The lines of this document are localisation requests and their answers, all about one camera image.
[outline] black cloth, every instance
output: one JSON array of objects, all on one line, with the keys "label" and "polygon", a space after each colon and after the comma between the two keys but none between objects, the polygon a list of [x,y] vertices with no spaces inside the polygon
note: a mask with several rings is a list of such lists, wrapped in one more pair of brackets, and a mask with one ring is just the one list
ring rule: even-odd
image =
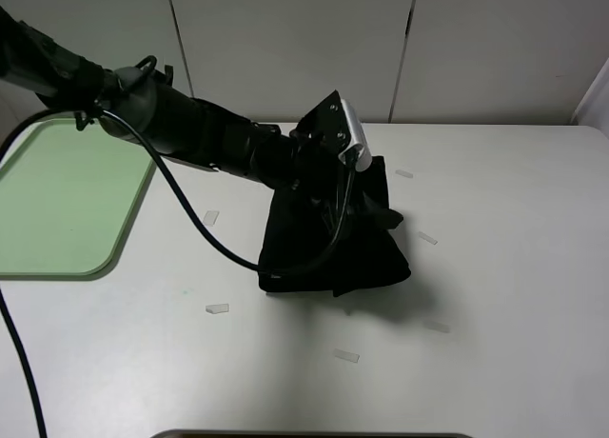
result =
[{"label": "black cloth", "polygon": [[[353,192],[366,192],[381,209],[389,208],[384,161],[358,173]],[[327,246],[330,234],[319,209],[297,190],[278,189],[273,195],[266,223],[259,265],[284,269],[302,265]],[[332,290],[339,296],[355,289],[372,289],[404,281],[410,276],[407,260],[386,229],[372,217],[351,221],[348,237],[332,257],[306,275],[270,277],[259,274],[260,289],[267,292]]]}]

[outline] white wall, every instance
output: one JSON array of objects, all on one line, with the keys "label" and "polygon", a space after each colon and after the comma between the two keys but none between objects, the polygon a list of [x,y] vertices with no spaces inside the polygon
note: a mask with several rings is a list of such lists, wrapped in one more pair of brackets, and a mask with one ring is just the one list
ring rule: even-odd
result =
[{"label": "white wall", "polygon": [[386,122],[411,0],[173,0],[195,95],[298,120],[331,91]]},{"label": "white wall", "polygon": [[581,100],[575,120],[581,126],[594,127],[609,137],[609,59]]},{"label": "white wall", "polygon": [[607,0],[416,0],[394,121],[568,123],[608,25]]},{"label": "white wall", "polygon": [[0,143],[17,124],[44,107],[33,92],[0,81]]}]

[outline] black bag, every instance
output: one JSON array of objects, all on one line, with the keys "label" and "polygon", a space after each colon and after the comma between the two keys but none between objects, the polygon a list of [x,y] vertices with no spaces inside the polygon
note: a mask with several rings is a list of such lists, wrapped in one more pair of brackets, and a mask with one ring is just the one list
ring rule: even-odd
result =
[{"label": "black bag", "polygon": [[[358,173],[352,195],[365,195],[375,211],[350,220],[348,236],[339,241],[332,257],[318,269],[300,276],[271,277],[259,274],[266,292],[332,290],[334,296],[355,289],[372,289],[400,283],[410,268],[395,241],[383,226],[395,228],[402,216],[389,209],[384,160]],[[330,241],[319,208],[297,190],[275,190],[266,222],[259,265],[285,269],[315,258]]]}]

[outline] black cable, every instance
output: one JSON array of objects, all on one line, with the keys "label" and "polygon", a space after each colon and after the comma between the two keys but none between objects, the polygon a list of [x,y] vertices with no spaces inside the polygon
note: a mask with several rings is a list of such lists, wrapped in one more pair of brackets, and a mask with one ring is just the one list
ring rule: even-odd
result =
[{"label": "black cable", "polygon": [[[14,143],[17,137],[29,127],[30,124],[34,122],[40,121],[46,117],[52,116],[54,114],[58,114],[60,112],[65,112],[63,109],[45,109],[43,111],[37,112],[32,116],[28,117],[23,122],[19,123],[17,127],[15,127],[10,133],[7,139],[0,145],[0,162],[9,151],[10,145]],[[26,350],[23,347],[23,343],[21,342],[21,338],[19,338],[19,333],[17,332],[17,328],[12,322],[12,318],[10,317],[9,307],[7,307],[7,302],[4,300],[4,295],[2,294],[2,290],[0,289],[0,312],[2,313],[2,318],[4,319],[5,324],[7,325],[7,330],[9,331],[10,339],[15,346],[15,350],[17,352],[17,356],[19,357],[19,362],[21,363],[21,369],[23,370],[23,374],[26,377],[26,383],[28,384],[29,397],[31,398],[31,404],[34,408],[34,416],[36,417],[36,426],[38,427],[38,435],[40,438],[47,438],[47,427],[45,426],[45,417],[42,413],[42,406],[40,405],[40,397],[38,396],[38,389],[36,388],[36,382],[34,381],[34,376],[31,372],[31,368],[29,367],[28,355],[26,354]]]},{"label": "black cable", "polygon": [[47,428],[45,426],[45,417],[42,414],[42,407],[40,406],[40,397],[38,396],[38,389],[36,388],[36,383],[34,381],[34,376],[31,373],[31,368],[29,367],[28,355],[26,354],[26,350],[23,347],[23,343],[21,343],[21,338],[19,338],[19,333],[17,332],[17,328],[12,322],[12,318],[10,317],[9,308],[7,307],[7,302],[4,301],[4,295],[2,295],[2,290],[0,289],[0,312],[2,312],[2,317],[4,318],[4,322],[7,325],[7,329],[9,330],[10,339],[15,346],[15,350],[17,351],[17,355],[19,356],[19,362],[21,362],[21,368],[23,369],[23,374],[26,377],[26,383],[28,384],[29,397],[31,398],[31,404],[34,407],[34,416],[36,416],[36,425],[38,426],[38,435],[40,438],[47,438]]},{"label": "black cable", "polygon": [[142,70],[142,73],[131,83],[129,84],[121,93],[121,96],[125,97],[136,90],[144,81],[148,79],[148,77],[152,74],[154,69],[156,68],[157,60],[153,55],[149,55],[142,59],[135,68],[138,70]]},{"label": "black cable", "polygon": [[[63,113],[63,112],[66,112],[66,111],[64,111],[63,109],[44,109],[44,110],[37,112],[37,113],[33,114],[32,116],[28,117],[23,122],[19,123],[19,125],[17,127],[15,127],[9,133],[9,136],[2,143],[2,145],[0,145],[0,163],[2,162],[2,159],[4,159],[5,155],[7,154],[7,152],[10,149],[10,146],[14,143],[14,141],[17,139],[17,137],[25,129],[27,129],[31,124],[33,124],[34,122],[43,120],[46,117],[49,117],[49,116],[52,116],[55,114],[59,114],[59,113]],[[207,228],[203,225],[203,223],[201,222],[201,219],[199,219],[199,216],[197,215],[195,210],[192,208],[192,205],[190,204],[190,202],[188,202],[187,197],[184,195],[184,193],[182,192],[182,189],[180,188],[180,186],[176,182],[175,178],[173,177],[173,175],[167,168],[167,165],[165,165],[165,162],[163,161],[163,159],[161,158],[159,153],[156,151],[156,149],[154,149],[152,147],[150,142],[144,136],[142,136],[140,133],[138,133],[129,123],[127,123],[121,117],[113,114],[112,112],[106,111],[106,110],[103,111],[103,114],[106,117],[109,117],[110,119],[113,119],[114,121],[118,122],[121,126],[123,126],[125,129],[127,129],[129,131],[129,133],[131,133],[142,144],[142,146],[146,149],[146,151],[148,152],[148,154],[150,155],[150,157],[152,158],[152,160],[154,161],[156,166],[159,168],[159,170],[161,171],[161,173],[167,180],[167,183],[171,187],[171,190],[173,190],[173,193],[175,194],[176,198],[180,202],[180,205],[182,205],[182,208],[186,212],[188,218],[190,219],[192,224],[195,226],[195,228],[197,230],[199,230],[199,232],[204,236],[204,238],[214,248],[216,248],[219,252],[221,252],[224,256],[226,256],[228,259],[232,260],[236,264],[238,264],[242,267],[245,267],[246,269],[252,269],[254,271],[258,271],[260,273],[264,273],[264,274],[268,274],[268,275],[286,276],[286,275],[305,274],[314,269],[317,269],[320,265],[322,265],[325,261],[327,261],[330,258],[330,256],[332,255],[332,253],[334,252],[334,249],[336,248],[339,240],[341,239],[341,234],[343,232],[343,227],[344,227],[344,221],[346,219],[346,214],[347,214],[348,203],[351,198],[351,191],[353,189],[353,182],[355,180],[355,168],[353,167],[354,164],[349,164],[350,167],[349,167],[349,172],[347,175],[346,189],[344,191],[344,199],[343,199],[343,206],[341,208],[341,214],[339,217],[337,227],[334,230],[332,239],[331,239],[330,243],[328,244],[328,246],[315,259],[313,259],[312,261],[310,261],[304,265],[297,266],[297,267],[291,267],[289,269],[267,270],[267,269],[261,268],[260,266],[258,266],[256,264],[248,262],[246,259],[243,259],[242,257],[238,256],[237,254],[235,254],[234,252],[232,252],[231,250],[226,248],[218,240],[216,240],[216,238],[214,238],[214,236],[209,232],[209,230],[207,230]],[[44,418],[44,415],[42,412],[42,406],[40,404],[40,397],[38,396],[38,389],[36,388],[36,383],[34,381],[34,377],[31,372],[31,367],[29,366],[28,356],[26,354],[26,350],[23,346],[23,343],[21,342],[21,338],[19,337],[19,333],[17,332],[17,328],[15,327],[14,323],[12,322],[12,318],[10,317],[10,313],[9,313],[9,308],[7,307],[7,303],[5,302],[4,295],[2,294],[1,289],[0,289],[0,312],[2,313],[2,317],[7,326],[7,329],[9,331],[10,339],[12,340],[12,343],[15,346],[15,350],[19,357],[19,362],[21,363],[21,368],[26,377],[29,397],[31,398],[31,403],[32,403],[33,409],[34,409],[34,416],[36,418],[36,425],[38,427],[38,435],[40,438],[48,438],[47,428],[45,426],[45,418]]]},{"label": "black cable", "polygon": [[347,182],[346,182],[346,189],[344,191],[343,206],[341,208],[341,215],[339,216],[338,224],[334,230],[332,239],[330,240],[330,243],[327,245],[327,247],[315,259],[311,260],[310,262],[307,262],[306,264],[289,267],[286,269],[264,269],[264,268],[260,267],[259,265],[253,264],[253,263],[247,261],[246,259],[240,257],[239,255],[235,254],[233,251],[229,250],[226,246],[224,246],[221,242],[219,242],[211,234],[211,232],[206,228],[206,226],[203,225],[203,223],[201,222],[201,219],[199,219],[199,216],[197,215],[195,210],[190,205],[190,202],[188,202],[187,197],[182,192],[182,189],[180,188],[180,186],[176,182],[175,178],[171,174],[171,171],[169,171],[169,169],[167,168],[167,165],[165,165],[165,162],[161,158],[161,155],[156,151],[156,149],[150,144],[150,142],[143,135],[141,135],[138,131],[136,131],[127,121],[125,121],[123,118],[117,116],[113,112],[104,110],[103,114],[106,117],[114,120],[115,122],[118,122],[124,129],[127,129],[128,132],[130,134],[132,134],[142,144],[144,149],[146,149],[147,153],[150,155],[150,157],[152,158],[152,160],[154,161],[156,166],[159,168],[159,170],[161,171],[161,173],[167,180],[169,187],[171,188],[171,190],[175,194],[176,198],[180,202],[180,205],[182,205],[182,208],[186,212],[188,218],[190,219],[190,221],[192,222],[194,227],[197,230],[199,230],[199,233],[201,233],[203,235],[203,237],[214,248],[216,248],[220,253],[222,253],[225,257],[232,260],[236,264],[238,264],[246,269],[251,269],[253,271],[257,271],[262,274],[268,274],[271,276],[301,275],[301,274],[307,274],[307,273],[313,271],[314,269],[317,269],[319,266],[321,266],[323,263],[325,263],[330,258],[332,253],[334,252],[334,249],[336,248],[339,240],[341,239],[341,234],[343,232],[343,227],[344,227],[344,221],[346,219],[346,214],[347,214],[347,208],[348,208],[349,200],[351,199],[351,191],[353,190],[353,181],[355,180],[355,168],[354,167],[349,167],[349,172],[347,175]]},{"label": "black cable", "polygon": [[2,143],[0,145],[0,162],[2,162],[2,159],[4,158],[4,156],[7,155],[7,152],[9,152],[10,146],[14,143],[14,141],[17,139],[17,137],[21,133],[23,133],[23,131],[25,129],[27,129],[31,124],[33,124],[34,122],[41,121],[46,117],[49,117],[49,116],[52,116],[55,114],[65,113],[65,112],[72,113],[72,111],[66,111],[65,109],[56,109],[56,108],[43,109],[42,111],[36,112],[32,116],[30,116],[27,119],[25,119],[24,121],[20,122],[19,125],[17,125],[17,127],[15,127],[13,130],[10,131],[9,136],[7,136],[7,139],[4,140],[4,143]]}]

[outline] white table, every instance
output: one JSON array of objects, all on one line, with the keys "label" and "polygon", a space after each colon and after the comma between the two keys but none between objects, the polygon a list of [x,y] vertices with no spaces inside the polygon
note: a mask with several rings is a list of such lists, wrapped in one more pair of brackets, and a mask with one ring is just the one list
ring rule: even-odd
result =
[{"label": "white table", "polygon": [[[406,216],[397,236],[414,275],[402,285],[268,297],[207,245],[158,172],[110,274],[3,284],[49,436],[608,436],[609,140],[578,127],[366,132]],[[202,215],[220,211],[213,232],[257,259],[271,191],[170,167]],[[230,313],[205,312],[219,303]],[[0,436],[36,436],[4,327],[0,386]]]}]

